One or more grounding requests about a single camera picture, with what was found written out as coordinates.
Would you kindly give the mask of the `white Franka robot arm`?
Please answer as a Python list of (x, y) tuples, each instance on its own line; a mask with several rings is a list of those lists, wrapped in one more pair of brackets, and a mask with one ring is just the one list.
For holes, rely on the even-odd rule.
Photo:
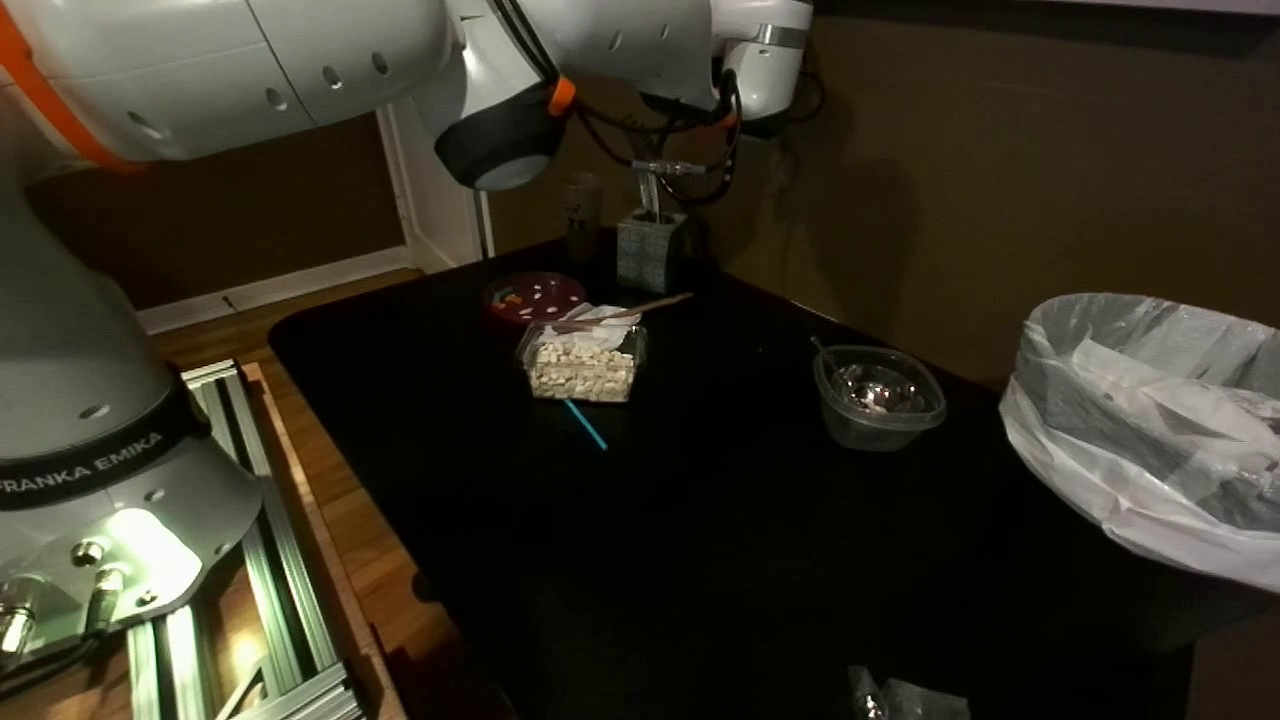
[(817, 0), (0, 0), (0, 639), (11, 669), (180, 607), (258, 490), (36, 173), (205, 161), (399, 97), (444, 173), (537, 181), (581, 71), (721, 123), (793, 108)]

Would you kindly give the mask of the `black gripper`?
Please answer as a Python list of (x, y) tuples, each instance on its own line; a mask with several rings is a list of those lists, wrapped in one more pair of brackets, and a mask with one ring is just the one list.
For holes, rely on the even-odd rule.
[(811, 18), (811, 0), (711, 0), (711, 41), (736, 76), (742, 119), (793, 108)]

